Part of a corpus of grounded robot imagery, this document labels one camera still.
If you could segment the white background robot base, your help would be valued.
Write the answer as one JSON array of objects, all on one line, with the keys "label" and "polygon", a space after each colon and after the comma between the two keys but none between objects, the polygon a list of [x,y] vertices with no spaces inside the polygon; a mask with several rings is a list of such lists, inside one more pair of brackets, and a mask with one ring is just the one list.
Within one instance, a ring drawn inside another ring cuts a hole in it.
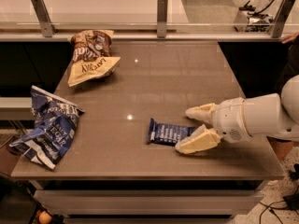
[{"label": "white background robot base", "polygon": [[268,12],[268,8],[276,0],[258,0],[255,4],[248,1],[239,7],[235,16],[234,28],[237,32],[267,32],[274,16]]}]

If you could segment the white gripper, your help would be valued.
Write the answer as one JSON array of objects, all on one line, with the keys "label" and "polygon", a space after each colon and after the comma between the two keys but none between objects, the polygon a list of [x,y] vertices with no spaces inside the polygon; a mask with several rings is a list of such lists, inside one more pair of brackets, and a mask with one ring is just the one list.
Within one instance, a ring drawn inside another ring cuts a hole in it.
[{"label": "white gripper", "polygon": [[210,103],[187,109],[185,114],[189,119],[212,123],[215,129],[201,125],[190,136],[176,143],[176,151],[182,154],[205,151],[216,147],[221,139],[229,143],[249,141],[243,114],[244,102],[243,98],[238,97],[219,105]]}]

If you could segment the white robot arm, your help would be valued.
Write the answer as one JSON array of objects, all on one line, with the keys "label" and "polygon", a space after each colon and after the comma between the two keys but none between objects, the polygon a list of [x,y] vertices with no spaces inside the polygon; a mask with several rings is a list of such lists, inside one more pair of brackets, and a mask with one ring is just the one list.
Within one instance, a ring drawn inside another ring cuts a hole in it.
[{"label": "white robot arm", "polygon": [[186,110],[190,119],[203,124],[176,144],[182,154],[216,147],[221,141],[249,141],[256,134],[280,140],[299,139],[299,76],[290,78],[280,94],[242,97],[195,106]]}]

